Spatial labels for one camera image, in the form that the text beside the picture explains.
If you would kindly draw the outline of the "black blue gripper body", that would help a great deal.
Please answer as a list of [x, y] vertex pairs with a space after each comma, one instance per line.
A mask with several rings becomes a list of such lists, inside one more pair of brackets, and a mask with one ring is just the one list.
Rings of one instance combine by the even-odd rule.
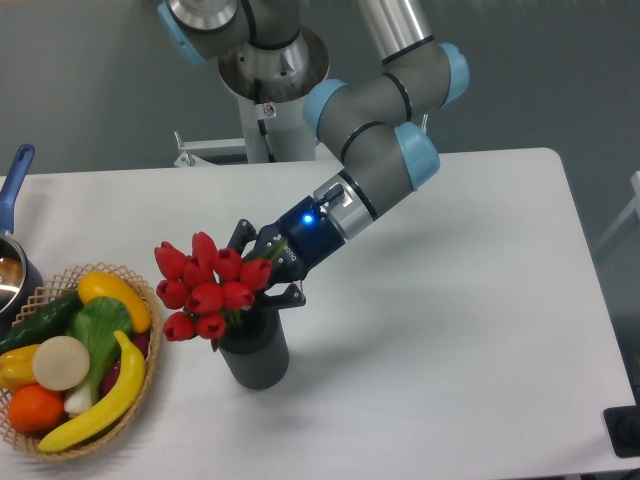
[[286, 241], [273, 261], [269, 286], [303, 280], [308, 272], [345, 244], [337, 227], [307, 196], [276, 222], [259, 230], [254, 250], [266, 254], [281, 240]]

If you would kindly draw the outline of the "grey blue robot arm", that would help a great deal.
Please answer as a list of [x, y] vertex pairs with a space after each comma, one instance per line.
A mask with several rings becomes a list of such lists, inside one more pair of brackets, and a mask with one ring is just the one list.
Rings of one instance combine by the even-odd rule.
[[351, 87], [331, 79], [327, 49], [302, 26], [295, 1], [164, 1], [159, 16], [189, 62], [216, 59], [236, 97], [252, 163], [311, 159], [323, 144], [341, 170], [275, 223], [240, 223], [230, 246], [272, 257], [257, 291], [236, 309], [301, 305], [307, 273], [372, 224], [439, 168], [420, 120], [459, 98], [469, 67], [437, 43], [416, 1], [363, 1], [383, 72]]

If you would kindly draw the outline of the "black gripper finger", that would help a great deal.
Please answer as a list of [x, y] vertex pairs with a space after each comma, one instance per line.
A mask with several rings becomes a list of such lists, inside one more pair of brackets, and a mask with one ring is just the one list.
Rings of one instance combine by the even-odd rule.
[[255, 307], [261, 310], [279, 311], [303, 307], [305, 304], [306, 297], [302, 290], [302, 283], [292, 282], [278, 295], [260, 293], [256, 297]]
[[243, 253], [246, 246], [255, 241], [258, 233], [253, 224], [247, 219], [240, 219], [228, 241], [227, 247], [237, 253]]

